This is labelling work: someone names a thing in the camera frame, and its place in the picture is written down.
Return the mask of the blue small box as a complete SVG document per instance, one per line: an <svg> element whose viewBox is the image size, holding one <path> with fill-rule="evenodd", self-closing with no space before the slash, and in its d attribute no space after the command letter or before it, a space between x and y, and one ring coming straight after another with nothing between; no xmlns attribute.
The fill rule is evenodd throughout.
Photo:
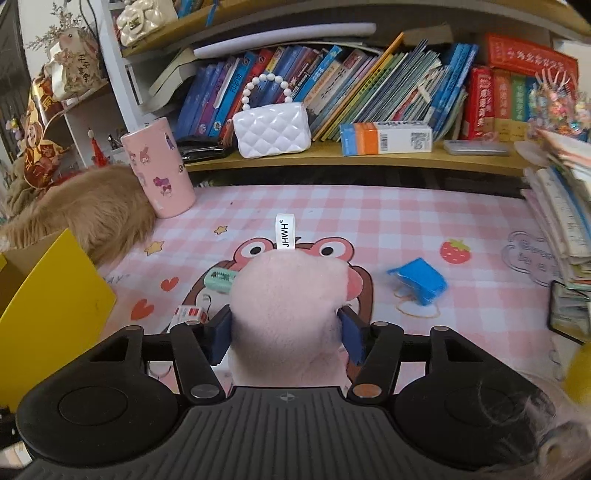
<svg viewBox="0 0 591 480"><path fill-rule="evenodd" d="M387 274L408 287L423 306L432 304L448 289L444 276L421 257L388 270Z"/></svg>

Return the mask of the white side shelf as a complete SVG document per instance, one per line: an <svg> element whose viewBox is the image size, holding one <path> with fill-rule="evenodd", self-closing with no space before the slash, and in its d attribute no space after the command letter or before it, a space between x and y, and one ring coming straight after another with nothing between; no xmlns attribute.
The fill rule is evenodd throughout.
<svg viewBox="0 0 591 480"><path fill-rule="evenodd" d="M114 148L127 129L109 83L68 99L62 106L46 132L47 138L64 148L55 177L94 166L88 131L111 164L129 163L123 148Z"/></svg>

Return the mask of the orange white medicine box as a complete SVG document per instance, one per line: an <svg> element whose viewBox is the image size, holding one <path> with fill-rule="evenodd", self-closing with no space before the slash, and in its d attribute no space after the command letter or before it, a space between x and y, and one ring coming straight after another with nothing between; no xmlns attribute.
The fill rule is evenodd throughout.
<svg viewBox="0 0 591 480"><path fill-rule="evenodd" d="M430 153L432 128L422 121L346 123L339 126L342 154L367 156Z"/></svg>

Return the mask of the cream pearl handbag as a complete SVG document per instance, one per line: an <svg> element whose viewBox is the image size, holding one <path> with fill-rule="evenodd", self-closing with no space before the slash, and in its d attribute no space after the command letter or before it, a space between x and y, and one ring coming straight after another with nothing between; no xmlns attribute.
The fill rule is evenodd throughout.
<svg viewBox="0 0 591 480"><path fill-rule="evenodd" d="M171 0L136 0L125 1L124 4L115 22L123 47L136 44L177 19Z"/></svg>

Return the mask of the red gold snack bag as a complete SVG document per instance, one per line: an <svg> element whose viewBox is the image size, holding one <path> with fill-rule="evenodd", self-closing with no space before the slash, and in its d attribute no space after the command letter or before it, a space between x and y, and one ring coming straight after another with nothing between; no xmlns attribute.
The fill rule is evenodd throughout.
<svg viewBox="0 0 591 480"><path fill-rule="evenodd" d="M51 184L65 149L49 137L54 119L63 105L53 96L51 77L40 73L31 84L24 127L24 177L35 189Z"/></svg>

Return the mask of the white quilted pearl handbag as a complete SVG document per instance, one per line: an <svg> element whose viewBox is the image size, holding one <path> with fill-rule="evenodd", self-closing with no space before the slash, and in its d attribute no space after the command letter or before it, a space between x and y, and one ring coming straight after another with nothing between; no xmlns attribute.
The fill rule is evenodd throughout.
<svg viewBox="0 0 591 480"><path fill-rule="evenodd" d="M283 91L283 102L252 107L250 96L257 86L273 83ZM245 159L297 154L311 147L308 112L301 102L294 102L293 91L281 76L261 73L242 91L242 110L232 117L238 152Z"/></svg>

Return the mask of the mint green stapler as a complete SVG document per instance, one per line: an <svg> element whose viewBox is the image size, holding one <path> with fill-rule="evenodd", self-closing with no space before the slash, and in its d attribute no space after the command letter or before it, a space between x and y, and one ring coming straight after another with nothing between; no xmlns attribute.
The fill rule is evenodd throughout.
<svg viewBox="0 0 591 480"><path fill-rule="evenodd" d="M204 276L204 286L209 290L228 294L237 275L235 271L226 268L212 267Z"/></svg>

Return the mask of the large pink plush toy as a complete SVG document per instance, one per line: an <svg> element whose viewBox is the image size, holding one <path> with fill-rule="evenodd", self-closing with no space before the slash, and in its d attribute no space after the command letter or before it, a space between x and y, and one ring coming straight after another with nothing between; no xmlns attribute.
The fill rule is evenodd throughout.
<svg viewBox="0 0 591 480"><path fill-rule="evenodd" d="M276 216L276 244L250 259L229 293L228 362L236 386L349 385L338 310L363 291L353 248L330 238L297 247L296 218Z"/></svg>

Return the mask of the row of books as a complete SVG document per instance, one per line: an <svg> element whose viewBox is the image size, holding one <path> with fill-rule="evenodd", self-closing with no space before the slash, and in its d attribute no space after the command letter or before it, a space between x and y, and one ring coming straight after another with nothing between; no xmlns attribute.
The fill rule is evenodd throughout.
<svg viewBox="0 0 591 480"><path fill-rule="evenodd" d="M542 45L489 33L475 43L432 49L408 40L389 51L362 44L287 43L233 53L226 43L181 51L188 92L173 126L178 140L228 141L242 91L261 73L283 77L308 112L315 141L339 141L346 123L422 121L433 139L456 122L466 140L533 138L540 129L575 138L590 130L590 102L576 59ZM257 86L252 107L283 102L273 83Z"/></svg>

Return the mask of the stack of booklets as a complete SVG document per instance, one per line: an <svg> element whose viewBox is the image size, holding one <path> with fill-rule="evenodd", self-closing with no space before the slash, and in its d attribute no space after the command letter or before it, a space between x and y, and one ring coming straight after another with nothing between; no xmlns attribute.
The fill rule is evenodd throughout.
<svg viewBox="0 0 591 480"><path fill-rule="evenodd" d="M548 326L578 344L590 341L590 145L540 129L527 150L541 165L524 171L523 192L551 248Z"/></svg>

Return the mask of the wooden bookshelf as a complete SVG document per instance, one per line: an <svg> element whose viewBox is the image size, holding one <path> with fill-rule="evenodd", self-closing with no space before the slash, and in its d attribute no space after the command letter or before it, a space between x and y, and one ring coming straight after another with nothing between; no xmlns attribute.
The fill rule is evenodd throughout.
<svg viewBox="0 0 591 480"><path fill-rule="evenodd" d="M534 85L579 77L586 1L93 1L129 132L189 173L414 167L518 177Z"/></svg>

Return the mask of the yellow tape roll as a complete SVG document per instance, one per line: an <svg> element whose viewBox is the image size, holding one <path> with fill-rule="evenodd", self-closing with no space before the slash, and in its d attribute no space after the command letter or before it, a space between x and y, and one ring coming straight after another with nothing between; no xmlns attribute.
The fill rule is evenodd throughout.
<svg viewBox="0 0 591 480"><path fill-rule="evenodd" d="M591 346L582 345L574 354L565 376L566 394L577 404L590 408L591 403Z"/></svg>

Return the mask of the pink cartoon cup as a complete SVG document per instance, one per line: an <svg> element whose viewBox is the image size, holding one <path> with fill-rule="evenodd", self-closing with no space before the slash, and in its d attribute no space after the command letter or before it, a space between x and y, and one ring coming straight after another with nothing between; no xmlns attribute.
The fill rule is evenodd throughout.
<svg viewBox="0 0 591 480"><path fill-rule="evenodd" d="M165 117L121 138L131 168L162 219L188 210L197 200Z"/></svg>

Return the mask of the yellow cardboard box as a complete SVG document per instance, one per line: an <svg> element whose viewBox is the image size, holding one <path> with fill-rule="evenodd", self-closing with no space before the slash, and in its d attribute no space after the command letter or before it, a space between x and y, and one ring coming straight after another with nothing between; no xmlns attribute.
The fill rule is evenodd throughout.
<svg viewBox="0 0 591 480"><path fill-rule="evenodd" d="M69 230L1 254L1 405L94 346L116 303Z"/></svg>

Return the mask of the orange fluffy cat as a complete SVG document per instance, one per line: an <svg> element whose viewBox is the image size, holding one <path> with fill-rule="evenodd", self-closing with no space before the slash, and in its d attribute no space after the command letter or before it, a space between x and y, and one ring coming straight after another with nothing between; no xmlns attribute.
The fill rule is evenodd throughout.
<svg viewBox="0 0 591 480"><path fill-rule="evenodd" d="M87 170L54 186L1 227L1 250L29 247L65 229L92 263L121 260L151 238L156 213L130 166Z"/></svg>

